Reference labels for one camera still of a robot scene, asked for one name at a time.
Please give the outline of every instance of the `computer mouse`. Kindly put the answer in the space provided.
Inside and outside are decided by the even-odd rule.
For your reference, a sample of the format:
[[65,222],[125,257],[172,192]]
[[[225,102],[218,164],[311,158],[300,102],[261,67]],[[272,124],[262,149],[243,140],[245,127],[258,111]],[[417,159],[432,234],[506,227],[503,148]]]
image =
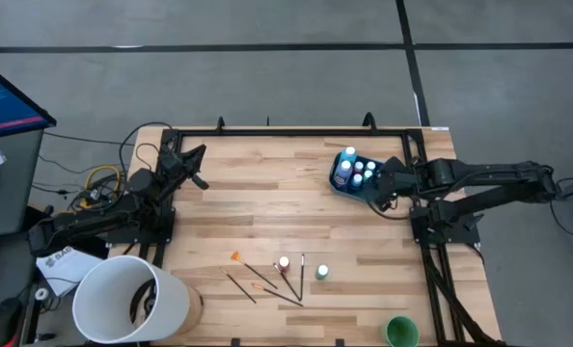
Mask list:
[[17,298],[8,298],[0,303],[0,347],[14,339],[23,304]]

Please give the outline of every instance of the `table frame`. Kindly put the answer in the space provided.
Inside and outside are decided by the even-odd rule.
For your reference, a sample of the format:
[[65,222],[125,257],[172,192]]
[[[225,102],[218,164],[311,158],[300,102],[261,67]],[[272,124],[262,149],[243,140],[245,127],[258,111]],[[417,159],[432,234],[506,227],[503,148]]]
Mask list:
[[[318,128],[318,127],[268,127],[263,128],[226,128],[222,117],[218,119],[214,129],[164,129],[162,131],[161,142],[173,143],[175,151],[181,151],[183,141],[186,137],[195,136],[323,136],[323,137],[351,137],[351,136],[384,136],[399,138],[402,141],[402,149],[405,164],[408,168],[413,167],[417,160],[427,160],[423,133],[420,128],[378,128],[372,113],[368,112],[364,117],[362,128]],[[415,142],[417,153],[413,153],[410,142]],[[173,198],[165,203],[164,208],[172,208]],[[149,244],[142,244],[139,256],[147,258]],[[167,244],[156,246],[153,264],[161,267],[164,252]],[[460,346],[499,346],[505,345],[501,341],[496,341],[488,336],[471,318],[469,312],[460,304],[456,297],[447,248],[444,244],[436,246],[436,251],[441,266],[441,271],[434,264],[432,249],[427,245],[420,244],[425,269],[426,286],[430,300],[430,309],[434,323],[434,331],[438,346],[460,347]],[[443,324],[443,315],[437,289],[443,294],[450,307],[453,335],[455,339],[447,339]],[[472,336],[474,342],[467,342],[464,329]],[[240,339],[232,339],[231,347],[239,347]],[[344,346],[344,339],[337,339],[336,346]]]

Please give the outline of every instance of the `paintbrush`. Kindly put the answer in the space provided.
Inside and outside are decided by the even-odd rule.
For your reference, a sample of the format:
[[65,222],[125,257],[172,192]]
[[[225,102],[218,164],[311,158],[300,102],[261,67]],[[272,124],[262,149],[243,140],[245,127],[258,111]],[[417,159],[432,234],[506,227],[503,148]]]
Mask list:
[[304,299],[304,254],[302,254],[302,272],[300,274],[300,281],[299,281],[299,297],[297,297],[299,301]]
[[227,277],[232,280],[233,283],[235,283],[235,285],[237,286],[237,288],[241,289],[242,292],[244,292],[244,294],[246,294],[246,296],[248,298],[250,298],[250,300],[252,300],[253,303],[257,303],[257,301],[250,296],[250,294],[248,294],[248,292],[246,291],[246,289],[242,288],[241,285],[239,285],[239,283],[237,283],[237,281],[231,277],[231,275],[229,275],[226,271],[224,271],[223,269],[220,269],[220,271],[222,271],[223,273],[225,273],[225,275],[227,275]]
[[237,260],[239,261],[243,266],[247,267],[248,269],[250,269],[252,272],[254,272],[255,274],[257,274],[257,276],[259,276],[260,278],[262,278],[264,281],[266,281],[269,285],[273,286],[274,289],[278,289],[278,287],[276,285],[274,285],[274,283],[270,282],[268,279],[266,279],[263,275],[261,275],[257,270],[253,269],[252,266],[246,264],[245,262],[241,261],[241,258],[239,257],[239,252],[235,252],[231,255],[231,260]]
[[299,300],[299,296],[297,295],[297,293],[295,293],[295,289],[293,289],[293,287],[290,285],[290,283],[287,280],[287,277],[285,276],[285,273],[283,273],[280,268],[278,267],[278,264],[274,263],[274,267],[276,268],[276,270],[278,270],[278,272],[280,273],[280,276],[282,276],[283,280],[285,280],[286,285],[288,285],[288,289],[290,289],[290,291],[293,293],[293,295],[295,296],[295,298],[297,298],[297,300]]
[[279,297],[279,298],[281,298],[281,299],[287,300],[287,301],[290,302],[290,303],[294,303],[294,304],[296,304],[296,305],[298,305],[298,306],[300,306],[300,307],[303,307],[303,305],[299,304],[298,302],[296,302],[296,301],[294,301],[294,300],[291,300],[291,299],[289,299],[289,298],[287,298],[287,297],[284,297],[284,296],[282,296],[282,295],[280,295],[280,294],[278,294],[278,293],[276,293],[276,292],[273,292],[273,291],[271,291],[271,290],[269,290],[269,289],[267,289],[267,288],[263,288],[262,286],[260,286],[260,285],[258,285],[258,284],[256,284],[256,283],[252,283],[252,286],[254,286],[254,287],[255,287],[256,289],[258,289],[258,290],[264,290],[264,291],[266,291],[267,293],[269,293],[269,294],[271,294],[271,295],[273,295],[273,296],[277,296],[277,297]]

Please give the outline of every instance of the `blue tray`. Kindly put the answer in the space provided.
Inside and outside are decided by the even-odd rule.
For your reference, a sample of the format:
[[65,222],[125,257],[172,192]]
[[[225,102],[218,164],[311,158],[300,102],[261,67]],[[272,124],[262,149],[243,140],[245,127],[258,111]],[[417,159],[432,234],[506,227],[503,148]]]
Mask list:
[[[336,180],[334,180],[334,173],[336,172],[336,167],[338,166],[340,160],[341,160],[341,154],[338,153],[336,155],[336,158],[334,159],[334,164],[332,164],[332,169],[329,171],[329,184],[332,186],[332,189],[334,190],[335,193],[340,194],[342,196],[352,198],[355,200],[366,201],[365,191],[366,191],[366,185],[368,184],[367,182],[362,183],[362,186],[357,190],[350,188],[349,183],[350,183],[351,178],[353,178],[353,175],[355,173],[351,174],[351,176],[348,178],[348,182],[344,185],[344,187],[338,188],[338,186],[336,185]],[[374,164],[376,164],[377,170],[379,168],[381,168],[381,166],[383,165],[383,163],[381,163],[381,162],[369,159],[367,157],[363,157],[361,155],[358,155],[357,158],[355,159],[355,161],[356,162],[361,161],[364,164],[364,167],[366,167],[366,164],[368,162],[373,162]]]

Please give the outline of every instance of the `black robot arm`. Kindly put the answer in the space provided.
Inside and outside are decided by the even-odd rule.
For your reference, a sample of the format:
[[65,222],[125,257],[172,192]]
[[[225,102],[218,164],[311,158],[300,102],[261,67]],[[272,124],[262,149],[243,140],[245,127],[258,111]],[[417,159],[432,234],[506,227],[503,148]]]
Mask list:
[[[478,236],[461,237],[475,227],[480,216],[474,213],[513,201],[549,202],[559,194],[553,169],[534,162],[518,164],[468,165],[459,160],[436,159],[407,168],[397,158],[389,159],[369,185],[368,194],[381,211],[397,197],[410,197],[416,206],[412,223],[424,223],[435,233],[431,243],[478,242]],[[496,186],[469,197],[448,201],[451,192],[468,186]],[[422,206],[419,200],[425,200]]]
[[127,194],[108,208],[58,214],[38,222],[29,230],[30,251],[47,256],[87,237],[108,233],[114,241],[159,242],[160,232],[173,219],[172,209],[162,208],[188,178],[201,189],[208,185],[197,173],[205,154],[205,145],[185,153],[161,148],[158,170],[140,169],[128,180]]

